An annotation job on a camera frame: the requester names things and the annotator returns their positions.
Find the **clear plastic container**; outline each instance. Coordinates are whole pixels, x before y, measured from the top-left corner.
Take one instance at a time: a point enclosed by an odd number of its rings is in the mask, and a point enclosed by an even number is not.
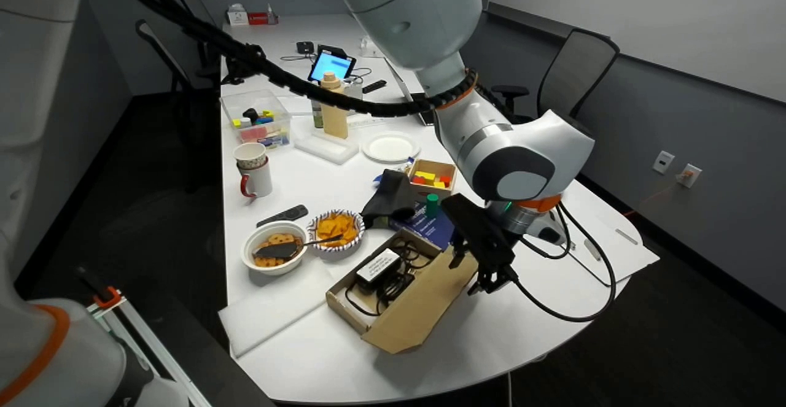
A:
[[[221,98],[221,107],[230,119],[230,126],[243,143],[261,143],[267,146],[267,149],[273,149],[292,141],[292,133],[289,131],[292,116],[267,89],[224,96]],[[272,114],[273,121],[247,128],[236,127],[234,121],[241,119],[249,108],[254,108],[259,118],[263,120],[266,120],[266,115]]]

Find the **mug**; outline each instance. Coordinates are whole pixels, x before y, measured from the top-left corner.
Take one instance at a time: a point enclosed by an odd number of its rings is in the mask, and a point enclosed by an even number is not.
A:
[[[259,143],[244,143],[234,150],[241,173],[241,194],[248,198],[264,197],[273,191],[266,152],[265,145]]]

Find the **paper bowl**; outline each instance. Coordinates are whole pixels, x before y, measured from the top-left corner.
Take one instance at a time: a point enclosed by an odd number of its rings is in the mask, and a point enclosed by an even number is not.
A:
[[[265,275],[275,276],[284,275],[284,273],[295,269],[295,267],[300,264],[303,254],[306,253],[305,247],[300,250],[300,253],[295,255],[295,258],[282,265],[273,267],[259,267],[258,265],[254,264],[254,251],[256,250],[256,247],[263,244],[263,242],[266,242],[272,234],[276,233],[293,234],[293,236],[300,237],[303,242],[307,242],[308,239],[306,231],[292,222],[271,222],[267,223],[266,225],[259,226],[248,236],[245,244],[243,245],[243,249],[241,250],[243,264],[245,264],[248,269],[256,270],[257,272],[264,273]]]
[[[308,223],[306,226],[306,232],[308,234],[309,242],[317,240],[317,224],[334,214],[345,214],[351,216],[354,222],[354,228],[357,229],[357,236],[343,246],[326,247],[320,244],[310,245],[309,247],[315,248],[315,250],[322,253],[322,255],[320,255],[322,258],[338,259],[345,258],[346,256],[352,254],[352,252],[354,252],[360,245],[360,241],[363,238],[363,234],[365,233],[363,217],[361,217],[360,214],[357,212],[347,211],[346,209],[332,209],[331,211],[317,215],[317,217]]]

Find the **white table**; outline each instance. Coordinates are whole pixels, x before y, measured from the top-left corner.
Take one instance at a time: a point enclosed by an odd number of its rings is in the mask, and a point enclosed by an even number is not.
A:
[[[356,55],[357,43],[363,32],[348,15],[321,15],[282,18],[277,26],[245,26],[230,30],[234,37],[258,43],[273,60],[281,55],[295,54],[295,42],[323,41],[342,46]],[[288,63],[290,71],[306,76],[307,61]],[[359,58],[356,66],[373,68],[375,77],[388,81],[366,99],[399,101],[401,92],[379,58]],[[420,85],[411,72],[401,72],[412,91]],[[252,89],[269,88],[281,96],[291,93],[272,86],[264,77],[253,77],[243,85],[222,87],[222,96]],[[311,109],[295,113],[310,114]],[[293,120],[296,133],[313,128],[311,116]],[[434,136],[432,127],[425,127],[415,118],[391,119],[389,124],[359,128],[352,139],[384,130],[410,133],[424,142],[420,156],[448,161],[448,153]],[[259,288],[262,281],[254,278],[239,259],[239,247],[264,217],[304,204],[310,215],[333,208],[360,211],[373,194],[371,180],[381,174],[385,165],[374,163],[362,153],[336,166],[294,147],[270,152],[273,176],[272,194],[249,201],[239,194],[239,175],[232,158],[238,140],[222,114],[222,163],[224,164],[224,233],[227,254],[227,299],[238,301]],[[342,175],[340,187],[325,188],[325,175]],[[480,203],[460,176],[455,192]],[[564,195],[570,211],[581,222],[582,215],[593,215],[609,227],[619,228],[641,242],[640,236],[625,217],[573,182]],[[307,222],[308,217],[298,223]],[[592,233],[593,228],[586,228]],[[341,278],[374,248],[390,237],[392,231],[367,231],[360,249],[343,261],[327,264],[335,279]],[[609,255],[613,247],[604,247]],[[609,290],[595,280],[572,258],[550,261],[518,245],[514,269],[522,284],[545,304],[564,314],[591,314],[603,306]],[[618,285],[618,292],[627,280]],[[328,306],[314,310],[284,331],[257,346],[238,360],[256,384],[270,398],[279,401],[351,403],[398,401],[435,393],[443,393],[508,373],[542,354],[552,351],[588,324],[573,324],[542,312],[514,286],[507,286],[492,295],[469,297],[466,292],[455,301],[420,349],[401,355],[389,355],[365,343],[346,322]]]

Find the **black spoon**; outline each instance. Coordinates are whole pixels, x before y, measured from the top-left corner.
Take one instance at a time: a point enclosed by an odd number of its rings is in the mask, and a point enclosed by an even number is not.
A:
[[[304,242],[301,246],[306,247],[311,244],[320,244],[320,242],[331,242],[337,241],[343,237],[343,234],[338,234],[337,236],[332,236],[330,238],[325,239],[318,239],[316,241]],[[292,256],[297,252],[298,244],[294,241],[292,242],[283,242],[282,244],[272,244],[270,246],[263,247],[254,253],[256,258],[292,258]]]

